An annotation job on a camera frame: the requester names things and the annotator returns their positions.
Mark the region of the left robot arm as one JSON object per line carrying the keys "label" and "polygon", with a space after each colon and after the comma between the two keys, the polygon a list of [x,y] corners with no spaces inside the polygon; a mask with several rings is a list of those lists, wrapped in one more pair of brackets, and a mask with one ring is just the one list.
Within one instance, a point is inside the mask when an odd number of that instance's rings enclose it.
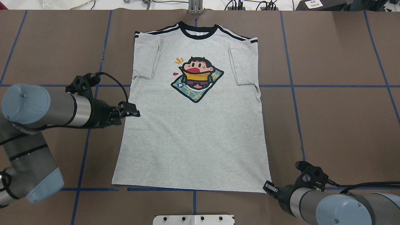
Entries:
{"label": "left robot arm", "polygon": [[65,92],[14,84],[1,104],[1,146],[10,166],[1,170],[1,208],[26,198],[36,203],[64,187],[64,179],[43,131],[50,128],[98,129],[140,117],[128,99],[110,106],[90,87],[71,84]]}

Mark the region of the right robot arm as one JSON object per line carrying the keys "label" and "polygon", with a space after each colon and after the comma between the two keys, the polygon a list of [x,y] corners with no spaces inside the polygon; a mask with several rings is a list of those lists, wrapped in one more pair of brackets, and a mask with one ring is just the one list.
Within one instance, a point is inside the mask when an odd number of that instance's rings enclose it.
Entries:
{"label": "right robot arm", "polygon": [[266,181],[264,191],[278,200],[287,214],[309,225],[398,225],[399,196],[324,192],[321,187],[301,180],[294,185],[276,187]]}

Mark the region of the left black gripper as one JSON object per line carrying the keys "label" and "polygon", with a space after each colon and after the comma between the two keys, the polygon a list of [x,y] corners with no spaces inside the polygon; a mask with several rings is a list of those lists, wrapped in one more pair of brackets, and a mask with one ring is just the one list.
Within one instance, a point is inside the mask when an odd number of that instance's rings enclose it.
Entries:
{"label": "left black gripper", "polygon": [[105,101],[91,100],[91,128],[104,128],[111,125],[122,125],[121,119],[126,117],[140,117],[136,105],[130,102],[119,102],[110,106]]}

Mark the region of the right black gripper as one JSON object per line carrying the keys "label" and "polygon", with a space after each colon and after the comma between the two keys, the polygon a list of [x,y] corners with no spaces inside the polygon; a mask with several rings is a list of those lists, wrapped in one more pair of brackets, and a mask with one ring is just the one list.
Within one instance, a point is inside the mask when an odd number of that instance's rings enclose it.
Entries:
{"label": "right black gripper", "polygon": [[294,216],[290,206],[291,196],[295,191],[294,185],[275,187],[275,185],[271,181],[266,181],[263,186],[263,190],[269,195],[276,195],[280,208],[285,213]]}

